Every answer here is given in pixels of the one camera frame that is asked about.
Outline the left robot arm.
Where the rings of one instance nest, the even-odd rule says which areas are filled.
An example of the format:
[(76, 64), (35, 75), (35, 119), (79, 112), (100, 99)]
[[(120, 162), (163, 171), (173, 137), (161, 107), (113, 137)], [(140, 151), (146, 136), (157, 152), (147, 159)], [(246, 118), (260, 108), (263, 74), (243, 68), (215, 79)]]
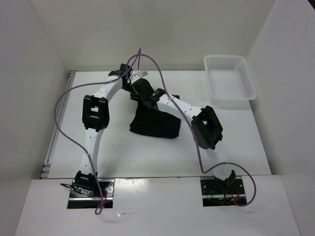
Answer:
[(109, 116), (109, 102), (121, 89), (132, 91), (129, 77), (132, 69), (126, 64), (121, 64), (120, 69), (108, 74), (107, 83), (92, 95), (83, 99), (82, 122), (85, 128), (85, 153), (79, 171), (75, 176), (73, 187), (79, 189), (86, 196), (99, 193), (97, 175), (97, 156), (101, 136), (107, 128)]

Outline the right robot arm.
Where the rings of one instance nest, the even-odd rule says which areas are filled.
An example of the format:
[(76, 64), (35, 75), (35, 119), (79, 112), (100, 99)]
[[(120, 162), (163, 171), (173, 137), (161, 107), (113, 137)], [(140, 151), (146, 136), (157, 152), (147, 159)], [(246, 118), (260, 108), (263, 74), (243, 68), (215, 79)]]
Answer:
[(148, 80), (140, 78), (131, 83), (130, 97), (138, 102), (130, 131), (136, 134), (175, 139), (181, 122), (185, 121), (197, 149), (204, 149), (216, 163), (226, 161), (222, 151), (223, 127), (210, 106), (204, 108), (182, 101), (165, 88), (153, 89)]

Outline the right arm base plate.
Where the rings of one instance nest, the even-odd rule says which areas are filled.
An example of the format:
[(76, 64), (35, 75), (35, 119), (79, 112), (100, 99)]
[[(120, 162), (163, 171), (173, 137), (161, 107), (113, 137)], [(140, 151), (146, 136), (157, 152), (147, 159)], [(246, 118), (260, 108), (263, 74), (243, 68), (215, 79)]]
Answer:
[(201, 178), (201, 194), (204, 207), (233, 206), (247, 204), (243, 181), (237, 177), (228, 190), (219, 186), (214, 177)]

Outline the black shorts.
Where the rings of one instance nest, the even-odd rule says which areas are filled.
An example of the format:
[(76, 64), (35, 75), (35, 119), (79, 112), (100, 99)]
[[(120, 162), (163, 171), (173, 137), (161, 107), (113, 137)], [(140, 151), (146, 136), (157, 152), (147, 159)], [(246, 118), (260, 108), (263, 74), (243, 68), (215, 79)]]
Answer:
[(132, 133), (165, 139), (175, 139), (179, 136), (181, 120), (169, 113), (156, 108), (148, 108), (137, 102), (135, 117), (129, 125)]

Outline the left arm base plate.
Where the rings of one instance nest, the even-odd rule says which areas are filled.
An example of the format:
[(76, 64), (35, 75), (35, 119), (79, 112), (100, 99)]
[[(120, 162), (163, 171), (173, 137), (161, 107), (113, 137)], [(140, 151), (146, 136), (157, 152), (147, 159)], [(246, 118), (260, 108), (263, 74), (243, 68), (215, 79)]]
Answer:
[[(104, 205), (102, 208), (113, 208), (114, 199), (114, 179), (100, 179), (101, 190), (103, 192)], [(74, 180), (72, 184), (62, 184), (62, 186), (70, 189), (67, 209), (88, 209), (96, 208), (101, 204), (101, 195), (98, 187), (96, 191), (84, 190), (82, 187), (74, 187)]]

